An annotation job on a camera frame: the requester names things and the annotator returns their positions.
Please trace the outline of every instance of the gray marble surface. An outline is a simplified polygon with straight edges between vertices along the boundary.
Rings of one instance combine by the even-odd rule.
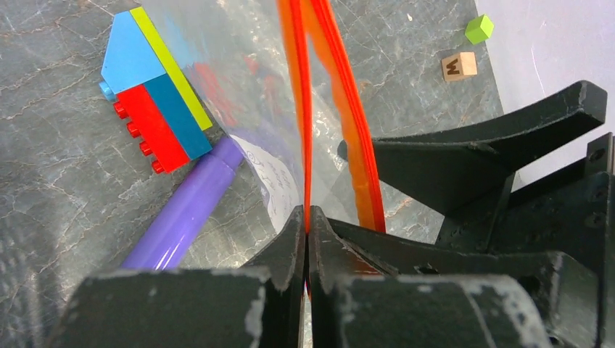
[[[501,114],[484,44],[463,36],[476,16],[472,0],[332,4],[374,135]],[[41,347],[75,286],[120,264],[189,170],[152,174],[97,86],[112,14],[135,6],[0,0],[0,347]],[[479,76],[445,83],[439,60],[462,50],[476,52]],[[442,217],[383,192],[399,202],[386,211],[392,233],[434,240]],[[240,266],[272,236],[242,165],[182,265]]]

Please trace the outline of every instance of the orange plastic strip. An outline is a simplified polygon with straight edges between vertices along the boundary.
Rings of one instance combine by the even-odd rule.
[[[294,94],[297,124],[302,141],[305,231],[310,231],[310,206],[312,194],[312,83],[308,45],[302,21],[300,0],[278,0],[286,60],[289,64]]]
[[[302,0],[302,17],[316,54],[331,76],[334,103],[342,119],[359,223],[386,233],[376,159],[363,105],[328,0]]]

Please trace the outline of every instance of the white wall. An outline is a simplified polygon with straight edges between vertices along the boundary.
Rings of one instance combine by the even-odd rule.
[[[525,167],[523,184],[583,157],[594,138],[615,133],[615,1],[476,0],[476,7],[495,24],[487,49],[504,112],[578,80],[609,92],[606,125]]]

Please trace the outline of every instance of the purple pen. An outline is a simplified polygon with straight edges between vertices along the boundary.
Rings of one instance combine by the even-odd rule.
[[[122,268],[175,268],[235,178],[244,159],[238,146],[222,138],[194,166],[160,214],[126,257]]]

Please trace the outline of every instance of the green cube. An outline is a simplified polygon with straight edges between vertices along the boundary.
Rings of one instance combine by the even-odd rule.
[[[471,20],[466,27],[466,37],[474,45],[490,38],[491,33],[493,33],[493,22],[485,14]]]

